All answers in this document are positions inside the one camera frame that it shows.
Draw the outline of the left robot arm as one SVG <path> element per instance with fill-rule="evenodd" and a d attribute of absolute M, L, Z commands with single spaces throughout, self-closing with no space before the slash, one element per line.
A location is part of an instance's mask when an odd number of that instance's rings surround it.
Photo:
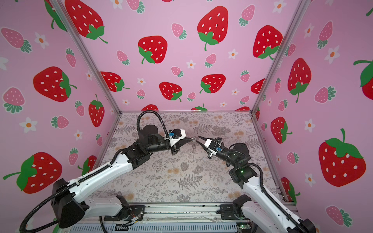
<path fill-rule="evenodd" d="M 123 196 L 94 199 L 91 194 L 117 177 L 139 168 L 153 153 L 169 150 L 175 155 L 181 146 L 193 141 L 186 136 L 185 130 L 176 129 L 170 133 L 170 136 L 163 137 L 155 125 L 147 125 L 139 130 L 138 140 L 128 148 L 117 151 L 111 161 L 69 182 L 58 180 L 53 185 L 54 193 L 70 184 L 73 186 L 52 199 L 51 205 L 59 228 L 67 229 L 85 218 L 96 216 L 108 221 L 133 217 L 133 211 Z"/>

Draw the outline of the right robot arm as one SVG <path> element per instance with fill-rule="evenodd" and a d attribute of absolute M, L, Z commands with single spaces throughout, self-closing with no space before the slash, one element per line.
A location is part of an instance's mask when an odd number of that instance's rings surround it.
<path fill-rule="evenodd" d="M 246 194 L 237 198 L 239 218 L 251 220 L 265 233 L 316 232 L 309 219 L 302 220 L 265 187 L 263 170 L 249 162 L 251 157 L 246 144 L 226 147 L 221 138 L 199 138 L 202 142 L 198 144 L 208 153 L 208 158 L 216 157 L 233 167 L 229 171 L 230 177 Z"/>

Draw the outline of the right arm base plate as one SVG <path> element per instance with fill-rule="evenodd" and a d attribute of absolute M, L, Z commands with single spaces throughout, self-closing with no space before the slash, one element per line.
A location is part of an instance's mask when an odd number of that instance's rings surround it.
<path fill-rule="evenodd" d="M 250 215 L 257 214 L 259 211 L 256 206 L 252 205 L 222 204 L 216 214 L 219 214 L 222 220 L 249 220 L 250 218 L 244 215 L 244 210 Z"/>

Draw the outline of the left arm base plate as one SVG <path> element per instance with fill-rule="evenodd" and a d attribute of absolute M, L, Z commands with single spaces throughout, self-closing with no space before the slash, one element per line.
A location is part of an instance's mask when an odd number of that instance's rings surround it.
<path fill-rule="evenodd" d="M 142 221 L 145 207 L 145 205 L 130 205 L 129 207 L 124 207 L 116 216 L 105 216 L 104 221 L 130 221 L 134 217 L 138 217 L 138 221 Z"/>

